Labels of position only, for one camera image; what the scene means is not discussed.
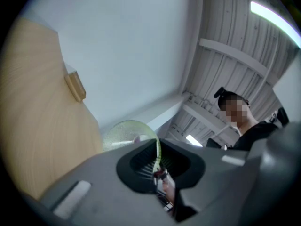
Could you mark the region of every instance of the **wooden panel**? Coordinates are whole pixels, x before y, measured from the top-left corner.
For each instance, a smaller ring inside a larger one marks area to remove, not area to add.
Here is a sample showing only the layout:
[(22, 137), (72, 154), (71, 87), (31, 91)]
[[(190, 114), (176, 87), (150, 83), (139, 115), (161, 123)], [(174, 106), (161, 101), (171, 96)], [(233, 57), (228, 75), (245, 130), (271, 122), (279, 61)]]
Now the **wooden panel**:
[(97, 121), (66, 74), (58, 34), (18, 19), (1, 60), (1, 155), (16, 186), (35, 198), (102, 150)]

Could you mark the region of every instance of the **person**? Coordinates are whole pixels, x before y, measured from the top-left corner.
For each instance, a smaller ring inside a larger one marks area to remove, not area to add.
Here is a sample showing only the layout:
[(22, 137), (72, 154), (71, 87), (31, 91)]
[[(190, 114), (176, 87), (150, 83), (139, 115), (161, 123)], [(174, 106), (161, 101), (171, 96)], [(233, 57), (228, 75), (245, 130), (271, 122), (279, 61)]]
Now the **person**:
[(278, 129), (273, 123), (258, 122), (251, 113), (249, 101), (240, 95), (221, 87), (214, 95), (214, 98), (217, 97), (221, 113), (240, 134), (240, 138), (231, 149), (249, 151), (255, 141), (267, 138)]

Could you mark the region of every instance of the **fluorescent light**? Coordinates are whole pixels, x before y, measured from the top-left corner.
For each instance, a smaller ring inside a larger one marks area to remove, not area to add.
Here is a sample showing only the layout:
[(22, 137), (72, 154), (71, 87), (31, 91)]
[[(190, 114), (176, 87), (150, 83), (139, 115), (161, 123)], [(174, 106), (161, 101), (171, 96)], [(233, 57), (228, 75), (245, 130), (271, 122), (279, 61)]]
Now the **fluorescent light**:
[(275, 24), (278, 28), (282, 29), (289, 37), (291, 37), (291, 39), (298, 45), (298, 47), (301, 48), (300, 35), (282, 17), (272, 12), (268, 8), (253, 1), (251, 2), (251, 11), (269, 20), (270, 22)]
[(202, 146), (195, 138), (192, 137), (192, 135), (188, 135), (186, 139), (193, 145)]

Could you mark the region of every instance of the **black shirt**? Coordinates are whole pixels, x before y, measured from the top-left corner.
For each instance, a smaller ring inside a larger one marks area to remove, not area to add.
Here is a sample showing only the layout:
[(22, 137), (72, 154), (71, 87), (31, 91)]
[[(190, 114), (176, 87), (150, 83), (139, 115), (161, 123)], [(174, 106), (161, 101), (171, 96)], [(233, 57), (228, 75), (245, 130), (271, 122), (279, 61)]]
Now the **black shirt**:
[(247, 130), (231, 149), (249, 151), (255, 141), (267, 138), (276, 129), (278, 127), (273, 123), (261, 121)]

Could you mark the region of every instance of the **ceiling light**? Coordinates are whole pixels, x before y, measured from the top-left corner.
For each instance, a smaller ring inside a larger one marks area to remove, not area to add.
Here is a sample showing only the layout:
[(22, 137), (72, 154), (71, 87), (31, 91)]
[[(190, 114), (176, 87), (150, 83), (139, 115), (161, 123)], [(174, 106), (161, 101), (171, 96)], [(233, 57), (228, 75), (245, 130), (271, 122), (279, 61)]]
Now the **ceiling light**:
[(192, 137), (192, 135), (188, 135), (186, 139), (193, 145), (202, 146), (195, 138)]
[(294, 30), (294, 28), (289, 25), (287, 21), (285, 21), (282, 17), (274, 13), (273, 11), (269, 10), (268, 8), (256, 3), (251, 2), (251, 11), (256, 13), (257, 15), (269, 20), (277, 27), (282, 29), (291, 39), (301, 48), (301, 37), (300, 35)]

